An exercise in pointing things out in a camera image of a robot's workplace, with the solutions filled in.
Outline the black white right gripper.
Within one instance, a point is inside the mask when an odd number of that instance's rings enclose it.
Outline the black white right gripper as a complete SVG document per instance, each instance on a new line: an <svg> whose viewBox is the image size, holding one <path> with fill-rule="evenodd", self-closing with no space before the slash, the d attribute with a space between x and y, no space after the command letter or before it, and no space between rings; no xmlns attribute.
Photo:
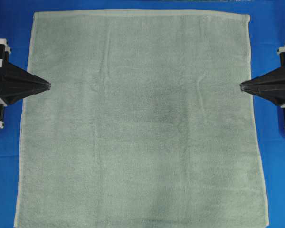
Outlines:
<svg viewBox="0 0 285 228"><path fill-rule="evenodd" d="M277 53L280 56L280 62L282 67L277 68L262 76L258 76L251 80L244 81L240 84L240 88L243 92L259 96L263 99L269 100L274 105L281 107L284 112L285 122L285 86L282 88L266 86L285 84L285 45L281 46L278 49Z"/></svg>

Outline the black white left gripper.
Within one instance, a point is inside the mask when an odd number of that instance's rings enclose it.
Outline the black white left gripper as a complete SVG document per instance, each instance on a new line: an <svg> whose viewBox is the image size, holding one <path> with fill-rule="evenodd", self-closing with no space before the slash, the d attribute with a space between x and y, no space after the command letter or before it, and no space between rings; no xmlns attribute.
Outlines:
<svg viewBox="0 0 285 228"><path fill-rule="evenodd" d="M0 38L0 129L4 128L4 108L7 105L51 89L51 84L45 79L8 62L10 53L7 40Z"/></svg>

